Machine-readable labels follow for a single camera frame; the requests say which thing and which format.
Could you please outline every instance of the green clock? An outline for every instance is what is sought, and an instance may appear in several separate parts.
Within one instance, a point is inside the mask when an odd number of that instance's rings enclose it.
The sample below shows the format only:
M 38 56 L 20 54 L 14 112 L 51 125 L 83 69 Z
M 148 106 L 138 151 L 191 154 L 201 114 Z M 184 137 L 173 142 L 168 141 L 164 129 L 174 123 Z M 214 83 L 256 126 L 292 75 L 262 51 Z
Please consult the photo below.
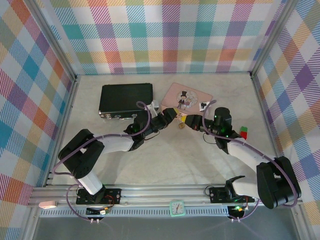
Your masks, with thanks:
M 184 216 L 186 214 L 184 201 L 172 201 L 170 202 L 170 215 L 171 217 Z

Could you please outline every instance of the black case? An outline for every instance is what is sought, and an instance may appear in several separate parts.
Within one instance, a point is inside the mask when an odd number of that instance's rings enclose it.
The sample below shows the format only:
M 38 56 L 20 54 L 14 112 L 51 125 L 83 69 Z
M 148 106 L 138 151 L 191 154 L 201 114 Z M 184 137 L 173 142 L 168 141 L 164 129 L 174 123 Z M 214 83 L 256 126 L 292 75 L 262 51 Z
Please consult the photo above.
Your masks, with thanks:
M 142 101 L 146 105 L 154 99 L 151 83 L 115 84 L 102 86 L 99 115 L 101 118 L 134 118 L 140 108 L 136 102 Z

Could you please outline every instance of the white floor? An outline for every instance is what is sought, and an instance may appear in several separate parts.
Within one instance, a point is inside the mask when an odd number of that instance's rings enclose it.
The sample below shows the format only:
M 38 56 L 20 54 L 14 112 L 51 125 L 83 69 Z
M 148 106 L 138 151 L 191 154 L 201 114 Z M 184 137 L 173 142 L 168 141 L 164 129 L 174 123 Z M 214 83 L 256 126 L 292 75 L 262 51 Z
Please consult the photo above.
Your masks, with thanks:
M 95 134 L 119 133 L 132 120 L 102 119 L 98 115 L 102 85 L 152 83 L 154 98 L 161 102 L 172 83 L 180 83 L 213 95 L 216 107 L 227 107 L 233 129 L 248 127 L 247 141 L 274 155 L 254 88 L 247 73 L 234 74 L 146 74 L 82 76 L 66 128 L 63 146 L 81 129 Z M 58 171 L 65 171 L 63 166 Z M 179 129 L 174 121 L 159 136 L 131 152 L 101 155 L 94 171 L 103 184 L 224 184 L 239 175 L 254 176 L 254 171 L 239 159 L 204 142 L 202 133 L 187 126 Z M 55 176 L 53 184 L 72 184 L 69 177 Z

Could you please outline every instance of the cartoon character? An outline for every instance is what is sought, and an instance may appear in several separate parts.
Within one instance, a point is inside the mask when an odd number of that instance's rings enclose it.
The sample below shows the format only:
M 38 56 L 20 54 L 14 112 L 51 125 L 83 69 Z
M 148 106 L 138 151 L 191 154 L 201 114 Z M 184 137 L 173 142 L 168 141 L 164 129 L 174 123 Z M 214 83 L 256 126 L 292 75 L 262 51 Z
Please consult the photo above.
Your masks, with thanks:
M 192 98 L 188 97 L 185 102 L 184 102 L 184 107 L 186 108 L 190 108 L 191 107 L 191 103 L 192 103 Z
M 182 91 L 182 95 L 180 96 L 180 100 L 179 100 L 179 104 L 178 104 L 178 106 L 177 106 L 177 108 L 178 109 L 181 109 L 181 107 L 183 106 L 183 105 L 185 105 L 185 100 L 186 100 L 186 98 L 187 98 L 187 91 Z

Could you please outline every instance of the colorful plaid backdrop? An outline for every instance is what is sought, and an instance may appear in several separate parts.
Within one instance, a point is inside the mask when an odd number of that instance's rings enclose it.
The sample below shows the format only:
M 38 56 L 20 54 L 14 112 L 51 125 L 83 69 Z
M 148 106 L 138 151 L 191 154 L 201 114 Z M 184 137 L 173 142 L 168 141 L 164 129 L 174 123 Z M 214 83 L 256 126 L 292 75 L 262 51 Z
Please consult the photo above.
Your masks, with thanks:
M 249 71 L 285 0 L 37 2 L 78 73 L 148 74 Z
M 258 73 L 279 151 L 292 164 L 320 238 L 320 0 L 300 0 Z
M 0 0 L 0 239 L 18 237 L 71 81 L 22 0 Z

